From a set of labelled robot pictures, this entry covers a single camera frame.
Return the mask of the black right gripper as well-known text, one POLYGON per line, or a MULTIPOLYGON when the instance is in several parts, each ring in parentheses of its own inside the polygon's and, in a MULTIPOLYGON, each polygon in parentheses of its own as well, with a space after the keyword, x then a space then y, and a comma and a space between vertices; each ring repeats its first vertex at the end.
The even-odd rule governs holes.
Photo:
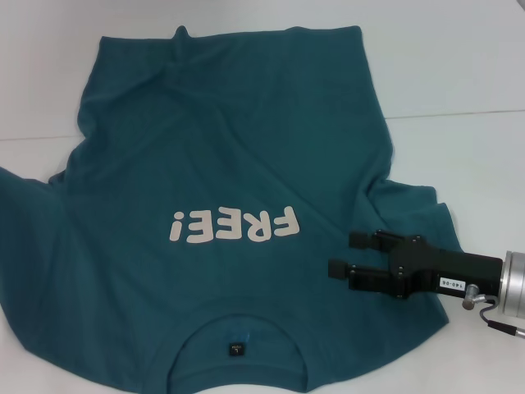
POLYGON ((440 249, 422 238, 408 238, 397 245, 397 235, 383 230, 372 234, 353 231, 349 234, 349 247, 388 254, 390 270, 329 259, 328 277, 347 280, 350 290, 378 292, 399 299, 421 292, 464 298, 469 286, 474 286, 478 295, 500 294, 503 260, 499 258, 440 249))

